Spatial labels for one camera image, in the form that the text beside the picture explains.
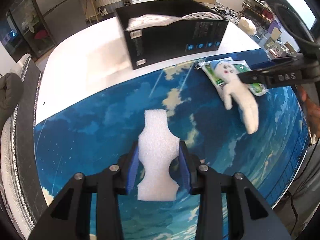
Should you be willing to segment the person's hand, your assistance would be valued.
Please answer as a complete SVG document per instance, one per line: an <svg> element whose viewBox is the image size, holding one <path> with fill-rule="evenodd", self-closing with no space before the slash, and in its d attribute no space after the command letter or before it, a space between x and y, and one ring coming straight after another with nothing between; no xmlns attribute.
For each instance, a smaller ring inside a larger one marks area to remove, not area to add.
<svg viewBox="0 0 320 240"><path fill-rule="evenodd" d="M319 101L316 87L313 84L304 84L297 86L300 98L306 109L306 118L308 120L311 135L314 139L319 138Z"/></svg>

